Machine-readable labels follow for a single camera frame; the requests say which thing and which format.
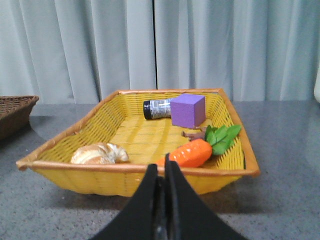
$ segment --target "yellow wicker basket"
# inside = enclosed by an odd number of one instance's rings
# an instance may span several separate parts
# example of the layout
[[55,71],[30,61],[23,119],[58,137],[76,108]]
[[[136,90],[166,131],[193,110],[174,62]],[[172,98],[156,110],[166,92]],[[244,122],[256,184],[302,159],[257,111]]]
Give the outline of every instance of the yellow wicker basket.
[[[235,144],[224,154],[198,168],[181,168],[198,194],[214,192],[245,175],[260,173],[245,128],[221,88],[120,90],[102,100],[84,118],[35,151],[16,162],[45,176],[59,187],[82,194],[132,196],[144,177],[147,165],[186,143],[181,131],[196,130],[173,126],[170,118],[145,120],[143,102],[177,97],[182,93],[205,96],[206,121],[242,130]],[[128,152],[130,163],[113,165],[71,164],[75,150],[96,142],[118,144]],[[164,168],[158,168],[163,174]]]

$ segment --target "table surface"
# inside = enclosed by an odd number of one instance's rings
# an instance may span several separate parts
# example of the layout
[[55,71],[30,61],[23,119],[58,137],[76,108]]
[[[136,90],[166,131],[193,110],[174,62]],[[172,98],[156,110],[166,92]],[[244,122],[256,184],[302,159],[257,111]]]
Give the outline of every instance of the table surface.
[[[320,104],[233,103],[261,169],[201,199],[250,240],[320,239]],[[130,198],[78,194],[16,161],[74,124],[92,104],[36,105],[27,125],[0,141],[0,239],[88,239]]]

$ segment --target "foam cube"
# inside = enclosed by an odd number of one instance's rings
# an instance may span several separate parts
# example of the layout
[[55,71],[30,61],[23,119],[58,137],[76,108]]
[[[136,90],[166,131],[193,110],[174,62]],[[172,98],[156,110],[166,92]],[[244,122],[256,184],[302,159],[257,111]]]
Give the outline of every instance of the foam cube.
[[194,128],[206,120],[206,99],[203,95],[184,93],[170,102],[172,125]]

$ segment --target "curtain fold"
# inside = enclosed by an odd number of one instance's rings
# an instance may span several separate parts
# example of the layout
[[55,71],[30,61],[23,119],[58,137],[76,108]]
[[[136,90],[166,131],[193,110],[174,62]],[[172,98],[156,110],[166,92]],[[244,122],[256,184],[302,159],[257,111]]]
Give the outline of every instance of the curtain fold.
[[42,104],[157,87],[309,100],[319,59],[319,0],[1,1],[0,95]]

